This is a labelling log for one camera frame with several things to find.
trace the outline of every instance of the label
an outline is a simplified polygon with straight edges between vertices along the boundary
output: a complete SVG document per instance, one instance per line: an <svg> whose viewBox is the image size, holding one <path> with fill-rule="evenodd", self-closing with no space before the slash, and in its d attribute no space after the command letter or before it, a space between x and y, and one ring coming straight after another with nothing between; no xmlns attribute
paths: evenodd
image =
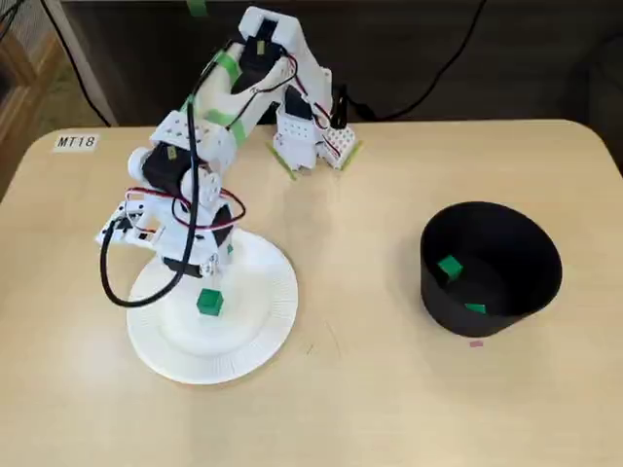
<svg viewBox="0 0 623 467"><path fill-rule="evenodd" d="M97 147L98 134L60 134L56 139L55 153L90 153Z"/></svg>

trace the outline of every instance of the red wire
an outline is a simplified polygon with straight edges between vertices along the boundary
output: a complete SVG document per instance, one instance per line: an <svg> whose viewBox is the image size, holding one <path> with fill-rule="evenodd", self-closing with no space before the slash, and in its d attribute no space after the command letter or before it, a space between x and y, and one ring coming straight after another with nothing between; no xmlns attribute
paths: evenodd
<svg viewBox="0 0 623 467"><path fill-rule="evenodd" d="M298 61L296 60L295 56L294 56L293 54L288 54L288 58L290 58L290 60L294 60L294 61L297 63L297 68L298 68ZM298 75L298 74L294 77L294 80L296 81L296 84L298 85L298 87L299 87L299 88L301 88L301 91L303 92L303 94L304 94L304 95L309 95L309 94L308 94L308 90L306 90L306 89L305 89L305 86L303 86L303 83L301 82L301 79L299 78L299 75ZM318 109L318 110L322 113L322 115L324 115L324 117L325 117L325 118L329 121L329 126L330 126L330 125L331 125L331 116L329 115L329 113L328 113L326 110L324 110L324 109L322 108L322 106L321 106L320 104L318 104L317 102L315 102L315 103L313 104L313 106L314 106L315 108L317 108L317 109ZM317 124L318 124L318 126L320 126L322 129L326 129L326 128L328 128L328 127L329 127L329 126L322 127L322 125L319 123L319 121L318 121L317 119L316 119L316 123L317 123Z"/></svg>
<svg viewBox="0 0 623 467"><path fill-rule="evenodd" d="M230 219L227 222L221 222L221 223L216 223L216 224L211 224L209 226L197 226L198 230L201 231L220 231L222 229L227 229L228 227L233 226L235 223L237 223L240 219L242 219L245 215L246 215L246 206L244 205L244 203L240 200L240 198L238 198L236 195L234 195L232 192L230 192L229 190L226 190L224 188L221 189L221 195L225 195L223 198L227 197L227 198L231 198L233 199L238 206L240 206L241 212L238 216ZM182 200L180 198L175 198L173 200L173 205L171 206L171 213L173 215L173 218L182 226L184 227L189 227L188 223L183 221L182 219L180 219L177 214L175 214L175 202L177 200Z"/></svg>
<svg viewBox="0 0 623 467"><path fill-rule="evenodd" d="M149 188L143 188L143 187L131 187L131 188L128 188L126 190L126 196L129 193L142 193L144 195L152 195L152 196L160 197L160 198L173 199L173 206L171 207L171 212L173 214L173 218L179 224L183 225L184 227L189 227L189 224L187 222L183 221L182 219L180 219L177 216L177 214L175 214L175 209L174 209L174 204L175 204L176 201L180 201L181 203L183 203L188 208L190 206L190 202L188 202L187 199L185 199L185 198L177 198L177 197L174 197L173 195L170 195L169 193L166 193L166 192L161 192L159 190L151 190ZM227 222L212 224L210 226L197 226L198 230L218 231L218 230L221 230L221 229L225 229L227 227L232 226L233 224L238 222L240 219L242 219L246 215L246 206L244 205L242 200L240 198L238 198L236 195L234 195L232 192L230 192L229 190L227 190L225 188L221 188L220 197L221 198L233 199L238 204L238 206L240 206L240 209L241 209L240 214L238 216L232 218L231 220L227 221ZM149 229L140 229L140 228L138 228L138 229L140 231L142 231L142 232L146 232L146 233L149 233L149 234L153 234L155 232L155 231L149 230Z"/></svg>
<svg viewBox="0 0 623 467"><path fill-rule="evenodd" d="M329 145L329 147L330 147L333 151L335 151L335 154L337 154L337 155L338 155L338 158L340 158L340 157L342 156L342 153L340 153L340 151L338 151L338 148L336 148L335 146L333 146L333 145L331 144L331 142L330 142L327 138L325 138L324 136L322 136L322 138L324 139L324 142L325 142L325 143L327 143L327 144Z"/></svg>

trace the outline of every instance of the floor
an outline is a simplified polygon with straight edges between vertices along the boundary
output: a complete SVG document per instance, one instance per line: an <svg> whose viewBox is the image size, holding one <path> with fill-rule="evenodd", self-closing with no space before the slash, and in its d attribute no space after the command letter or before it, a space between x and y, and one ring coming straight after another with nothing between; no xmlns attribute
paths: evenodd
<svg viewBox="0 0 623 467"><path fill-rule="evenodd" d="M35 141L55 129L78 126L102 126L102 122L87 103L69 61L63 57L38 115L32 119L29 138Z"/></svg>

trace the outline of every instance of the black paper cup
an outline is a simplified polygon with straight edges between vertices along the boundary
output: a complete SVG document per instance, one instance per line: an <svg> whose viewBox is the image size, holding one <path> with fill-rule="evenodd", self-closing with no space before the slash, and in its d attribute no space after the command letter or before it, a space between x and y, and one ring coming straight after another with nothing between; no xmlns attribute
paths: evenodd
<svg viewBox="0 0 623 467"><path fill-rule="evenodd" d="M435 321L461 336L490 336L536 313L562 280L554 242L506 206L455 204L421 235L422 300Z"/></svg>

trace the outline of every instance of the table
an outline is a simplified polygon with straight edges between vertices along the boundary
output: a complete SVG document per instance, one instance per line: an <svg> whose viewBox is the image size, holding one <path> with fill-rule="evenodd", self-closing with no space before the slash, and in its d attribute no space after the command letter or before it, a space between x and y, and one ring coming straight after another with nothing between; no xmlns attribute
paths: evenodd
<svg viewBox="0 0 623 467"><path fill-rule="evenodd" d="M151 128L98 128L94 153L35 142L0 205L0 464L621 465L623 182L602 141L563 121L355 130L343 173L292 182L262 127L226 175L241 226L293 263L300 306L273 360L208 387L143 365L99 284L92 239ZM482 347L419 295L424 224L473 199L530 216L564 263L557 299ZM119 293L149 258L114 248Z"/></svg>

